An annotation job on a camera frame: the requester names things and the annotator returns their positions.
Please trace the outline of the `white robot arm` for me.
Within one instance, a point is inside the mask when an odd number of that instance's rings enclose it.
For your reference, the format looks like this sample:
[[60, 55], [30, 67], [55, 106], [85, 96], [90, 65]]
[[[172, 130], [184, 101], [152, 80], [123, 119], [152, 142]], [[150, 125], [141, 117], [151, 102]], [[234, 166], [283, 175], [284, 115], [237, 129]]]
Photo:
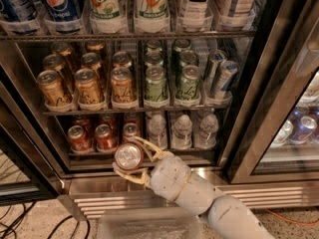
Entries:
[[203, 214], [223, 239], [274, 239], [243, 202], [193, 172], [180, 157], [141, 137], [117, 147], [113, 169], [193, 215]]

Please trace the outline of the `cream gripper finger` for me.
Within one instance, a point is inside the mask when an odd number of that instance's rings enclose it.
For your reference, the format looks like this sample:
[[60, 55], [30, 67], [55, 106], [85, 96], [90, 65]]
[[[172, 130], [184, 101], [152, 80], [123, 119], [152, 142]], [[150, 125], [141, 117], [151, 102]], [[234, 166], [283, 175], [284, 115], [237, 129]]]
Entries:
[[145, 151], [151, 162], [163, 159], [163, 151], [153, 143], [139, 136], [134, 137], [134, 142]]
[[115, 162], [113, 163], [114, 172], [125, 180], [135, 184], [151, 187], [151, 176], [146, 168], [138, 168], [137, 170], [125, 171], [121, 169]]

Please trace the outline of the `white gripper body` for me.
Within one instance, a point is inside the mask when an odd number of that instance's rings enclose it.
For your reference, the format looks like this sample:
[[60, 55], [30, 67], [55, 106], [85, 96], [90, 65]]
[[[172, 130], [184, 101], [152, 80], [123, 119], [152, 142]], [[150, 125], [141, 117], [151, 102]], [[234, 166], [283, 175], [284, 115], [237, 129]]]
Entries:
[[222, 195], [212, 183], [201, 177], [179, 157], [167, 152], [151, 172], [155, 194], [176, 203], [193, 215], [206, 212]]

